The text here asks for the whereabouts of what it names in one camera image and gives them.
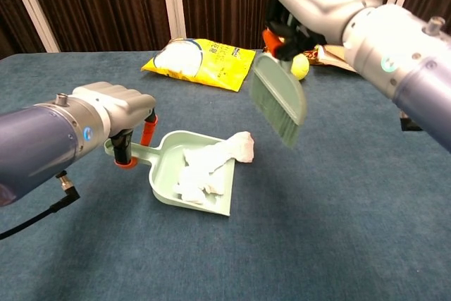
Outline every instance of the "chip bag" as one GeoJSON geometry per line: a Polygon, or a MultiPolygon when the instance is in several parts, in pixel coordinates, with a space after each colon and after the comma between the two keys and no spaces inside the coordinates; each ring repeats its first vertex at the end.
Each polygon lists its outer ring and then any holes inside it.
{"type": "Polygon", "coordinates": [[[255,54],[207,39],[173,39],[141,70],[238,92],[255,54]]]}

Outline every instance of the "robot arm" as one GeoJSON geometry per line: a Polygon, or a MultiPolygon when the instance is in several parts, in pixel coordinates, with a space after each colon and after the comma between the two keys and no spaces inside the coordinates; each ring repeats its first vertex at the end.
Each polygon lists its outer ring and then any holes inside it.
{"type": "Polygon", "coordinates": [[[109,138],[116,163],[129,166],[133,128],[144,120],[156,122],[155,103],[148,94],[97,82],[0,115],[0,207],[57,176],[109,138]]]}
{"type": "Polygon", "coordinates": [[[383,0],[271,0],[266,25],[289,61],[316,44],[339,44],[363,78],[451,152],[451,37],[383,0]]]}

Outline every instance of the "yellow ball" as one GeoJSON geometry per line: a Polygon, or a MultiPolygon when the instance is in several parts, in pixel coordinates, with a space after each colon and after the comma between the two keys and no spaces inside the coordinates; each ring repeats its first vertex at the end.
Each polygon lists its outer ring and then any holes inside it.
{"type": "Polygon", "coordinates": [[[298,80],[302,80],[306,77],[310,69],[309,59],[304,54],[298,54],[293,59],[291,66],[291,73],[293,73],[298,80]]]}

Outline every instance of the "blue carpet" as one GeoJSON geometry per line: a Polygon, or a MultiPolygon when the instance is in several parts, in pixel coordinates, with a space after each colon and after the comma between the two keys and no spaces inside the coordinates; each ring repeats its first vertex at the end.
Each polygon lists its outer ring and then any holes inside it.
{"type": "MultiPolygon", "coordinates": [[[[313,68],[290,150],[251,102],[249,78],[234,93],[141,73],[151,55],[9,57],[1,111],[106,80],[155,96],[153,146],[172,130],[248,130],[255,160],[235,167],[230,218],[160,203],[148,167],[120,170],[97,149],[68,169],[80,200],[0,242],[0,300],[450,299],[451,157],[402,132],[369,83],[313,68]]],[[[51,180],[1,208],[0,231],[62,194],[51,180]]]]}

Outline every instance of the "light green dustpan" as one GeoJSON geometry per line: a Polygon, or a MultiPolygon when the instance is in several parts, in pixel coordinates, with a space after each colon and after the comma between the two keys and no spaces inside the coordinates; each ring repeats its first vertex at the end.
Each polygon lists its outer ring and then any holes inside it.
{"type": "MultiPolygon", "coordinates": [[[[235,160],[227,161],[216,170],[218,176],[223,178],[224,194],[206,194],[206,204],[195,204],[180,199],[179,194],[173,191],[178,182],[180,171],[186,166],[183,156],[184,149],[199,149],[207,145],[214,145],[222,141],[215,137],[177,130],[166,134],[157,148],[132,144],[132,156],[140,164],[150,165],[149,183],[155,197],[164,204],[206,211],[209,213],[230,216],[230,203],[232,199],[233,171],[235,160]]],[[[105,152],[114,156],[111,141],[105,142],[105,152]]]]}

